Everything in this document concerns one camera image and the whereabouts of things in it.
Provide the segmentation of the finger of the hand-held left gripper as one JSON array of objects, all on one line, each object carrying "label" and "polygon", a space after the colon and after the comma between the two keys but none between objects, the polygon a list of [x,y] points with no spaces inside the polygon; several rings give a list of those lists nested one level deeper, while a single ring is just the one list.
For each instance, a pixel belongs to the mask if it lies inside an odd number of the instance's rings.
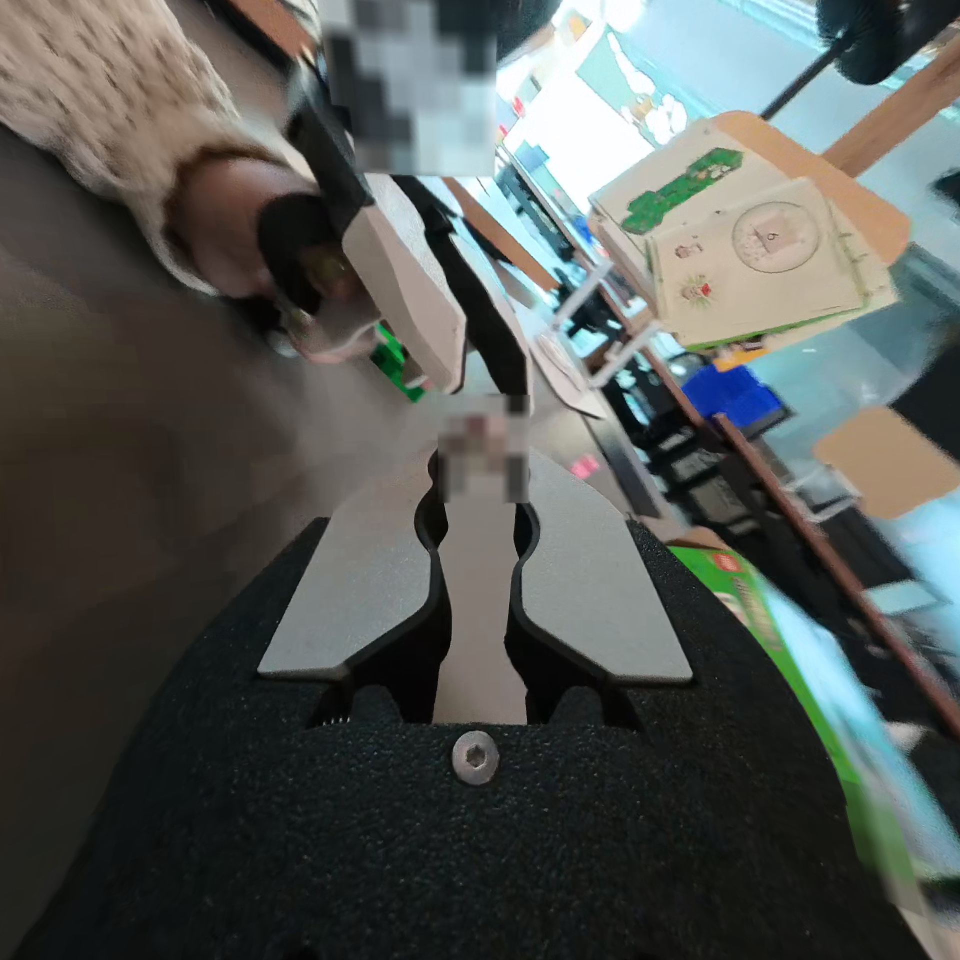
[{"label": "finger of the hand-held left gripper", "polygon": [[424,178],[395,175],[425,227],[428,248],[465,316],[466,346],[479,354],[504,396],[529,400],[533,376],[529,348],[508,294],[452,198],[439,198]]},{"label": "finger of the hand-held left gripper", "polygon": [[455,393],[464,379],[465,313],[411,198],[389,174],[368,174],[366,183],[373,201],[345,229],[342,250],[433,388]]}]

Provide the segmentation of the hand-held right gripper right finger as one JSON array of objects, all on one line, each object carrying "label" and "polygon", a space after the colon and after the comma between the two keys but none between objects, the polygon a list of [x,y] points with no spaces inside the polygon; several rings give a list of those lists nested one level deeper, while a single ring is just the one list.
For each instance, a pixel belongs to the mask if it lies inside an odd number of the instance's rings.
[{"label": "hand-held right gripper right finger", "polygon": [[545,455],[527,463],[513,525],[517,625],[601,682],[688,685],[692,668],[627,517]]}]

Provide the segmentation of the person's left forearm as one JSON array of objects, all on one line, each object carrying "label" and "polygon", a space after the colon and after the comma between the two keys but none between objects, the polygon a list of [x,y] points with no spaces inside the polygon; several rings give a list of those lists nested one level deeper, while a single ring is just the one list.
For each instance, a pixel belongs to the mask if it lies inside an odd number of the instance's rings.
[{"label": "person's left forearm", "polygon": [[168,271],[209,294],[170,261],[161,235],[177,167],[209,149],[289,164],[165,2],[3,1],[1,117],[81,186],[125,206]]}]

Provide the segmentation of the white monitor stand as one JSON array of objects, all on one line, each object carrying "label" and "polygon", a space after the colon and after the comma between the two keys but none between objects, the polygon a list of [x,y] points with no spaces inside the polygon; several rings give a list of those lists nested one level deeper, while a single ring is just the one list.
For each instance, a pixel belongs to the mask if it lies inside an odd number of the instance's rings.
[{"label": "white monitor stand", "polygon": [[[636,309],[623,305],[611,284],[617,264],[603,256],[585,269],[582,283],[558,306],[551,318],[522,312],[521,325],[536,371],[554,397],[567,409],[591,421],[608,414],[601,390],[628,361],[649,347],[661,333],[656,318],[642,302]],[[570,340],[586,330],[599,344],[599,366],[588,370],[585,357],[574,353]]]}]

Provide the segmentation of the green lego box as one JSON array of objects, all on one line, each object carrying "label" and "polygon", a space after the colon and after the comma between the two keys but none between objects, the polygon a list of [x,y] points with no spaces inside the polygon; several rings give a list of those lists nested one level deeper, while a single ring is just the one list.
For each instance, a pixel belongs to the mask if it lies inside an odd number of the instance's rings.
[{"label": "green lego box", "polygon": [[956,880],[954,830],[834,636],[745,558],[684,541],[668,548],[748,629],[794,692],[833,764],[865,864],[891,882]]}]

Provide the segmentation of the green lego figure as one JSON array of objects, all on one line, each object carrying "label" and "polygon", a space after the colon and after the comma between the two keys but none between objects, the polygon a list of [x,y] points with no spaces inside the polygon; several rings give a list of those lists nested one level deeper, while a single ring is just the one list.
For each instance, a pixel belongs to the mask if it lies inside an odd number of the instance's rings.
[{"label": "green lego figure", "polygon": [[426,390],[420,385],[410,385],[408,376],[404,373],[409,352],[397,339],[395,334],[384,322],[378,322],[374,327],[375,341],[369,354],[369,360],[378,371],[399,390],[404,398],[412,403],[418,403]]}]

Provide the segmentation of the brown cardboard sheet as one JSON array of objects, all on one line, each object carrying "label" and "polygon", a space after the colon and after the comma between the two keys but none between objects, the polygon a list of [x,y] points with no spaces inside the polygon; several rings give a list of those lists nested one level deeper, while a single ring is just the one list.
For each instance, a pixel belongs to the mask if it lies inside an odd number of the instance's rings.
[{"label": "brown cardboard sheet", "polygon": [[888,406],[860,409],[812,445],[813,456],[858,490],[861,510],[895,521],[950,495],[958,463]]}]

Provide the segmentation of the blue plastic bin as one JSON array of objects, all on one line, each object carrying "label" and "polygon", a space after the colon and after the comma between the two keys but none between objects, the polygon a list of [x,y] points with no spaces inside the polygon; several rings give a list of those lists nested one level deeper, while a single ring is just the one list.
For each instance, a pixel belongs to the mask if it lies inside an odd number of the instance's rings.
[{"label": "blue plastic bin", "polygon": [[725,416],[749,441],[793,415],[786,403],[754,376],[748,366],[730,370],[701,366],[680,389],[702,417]]}]

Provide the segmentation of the person's left hand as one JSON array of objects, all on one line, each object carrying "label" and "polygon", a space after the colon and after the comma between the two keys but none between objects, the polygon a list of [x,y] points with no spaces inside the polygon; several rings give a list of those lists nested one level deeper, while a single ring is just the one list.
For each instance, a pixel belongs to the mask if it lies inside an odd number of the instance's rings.
[{"label": "person's left hand", "polygon": [[330,365],[376,349],[376,311],[319,188],[289,164],[199,151],[176,167],[162,213],[177,270],[234,304],[282,354]]}]

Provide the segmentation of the lego instruction booklet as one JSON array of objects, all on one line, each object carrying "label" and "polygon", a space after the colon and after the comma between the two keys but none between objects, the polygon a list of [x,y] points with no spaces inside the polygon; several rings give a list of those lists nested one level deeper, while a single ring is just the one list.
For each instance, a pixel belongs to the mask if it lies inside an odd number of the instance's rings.
[{"label": "lego instruction booklet", "polygon": [[763,121],[694,122],[589,197],[654,324],[730,363],[893,306],[908,216]]}]

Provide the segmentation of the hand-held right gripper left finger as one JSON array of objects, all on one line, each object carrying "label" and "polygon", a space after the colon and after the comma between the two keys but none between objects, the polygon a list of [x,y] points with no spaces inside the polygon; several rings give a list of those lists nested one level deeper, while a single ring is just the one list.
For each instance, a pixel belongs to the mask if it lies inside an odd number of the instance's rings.
[{"label": "hand-held right gripper left finger", "polygon": [[443,581],[448,526],[425,448],[332,513],[263,654],[263,679],[343,681],[414,617]]}]

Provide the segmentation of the black fan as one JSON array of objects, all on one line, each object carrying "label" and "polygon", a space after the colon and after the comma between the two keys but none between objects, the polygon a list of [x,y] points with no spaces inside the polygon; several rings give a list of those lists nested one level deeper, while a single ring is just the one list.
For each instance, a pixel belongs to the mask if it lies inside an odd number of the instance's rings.
[{"label": "black fan", "polygon": [[880,84],[954,22],[958,2],[818,1],[813,11],[824,49],[762,110],[762,120],[830,66],[857,85]]}]

